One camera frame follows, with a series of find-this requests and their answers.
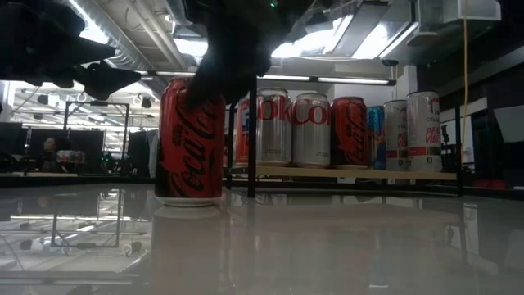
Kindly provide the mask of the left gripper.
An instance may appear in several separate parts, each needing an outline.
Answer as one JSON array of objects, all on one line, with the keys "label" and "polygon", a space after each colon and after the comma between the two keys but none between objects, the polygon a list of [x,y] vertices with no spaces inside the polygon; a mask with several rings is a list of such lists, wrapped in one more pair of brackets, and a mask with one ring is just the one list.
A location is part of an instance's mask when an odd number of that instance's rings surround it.
[{"label": "left gripper", "polygon": [[[75,81],[84,92],[106,101],[114,92],[138,82],[142,75],[100,61],[115,48],[80,38],[85,22],[59,1],[1,2],[1,79],[40,86],[52,82],[70,88]],[[91,63],[81,66],[81,56]]]}]

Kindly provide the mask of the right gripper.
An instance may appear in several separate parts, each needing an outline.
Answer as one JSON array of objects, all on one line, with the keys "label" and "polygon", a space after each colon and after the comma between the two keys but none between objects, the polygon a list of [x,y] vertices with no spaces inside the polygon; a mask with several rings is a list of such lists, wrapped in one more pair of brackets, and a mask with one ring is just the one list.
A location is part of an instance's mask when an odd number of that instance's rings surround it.
[{"label": "right gripper", "polygon": [[[227,85],[235,105],[271,66],[271,55],[286,42],[313,0],[185,0],[185,16],[206,28],[208,48],[186,94],[193,110]],[[222,66],[238,67],[229,78]]]}]

